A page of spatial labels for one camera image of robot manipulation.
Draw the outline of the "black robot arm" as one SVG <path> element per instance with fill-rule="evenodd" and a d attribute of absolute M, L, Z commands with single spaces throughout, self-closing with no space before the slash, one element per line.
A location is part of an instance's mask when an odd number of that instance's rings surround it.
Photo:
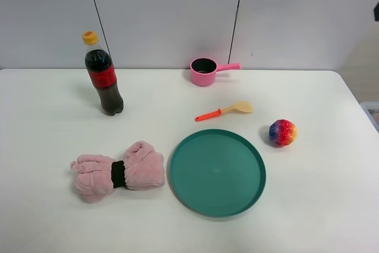
<path fill-rule="evenodd" d="M 379 3 L 374 7 L 374 21 L 379 22 Z"/>

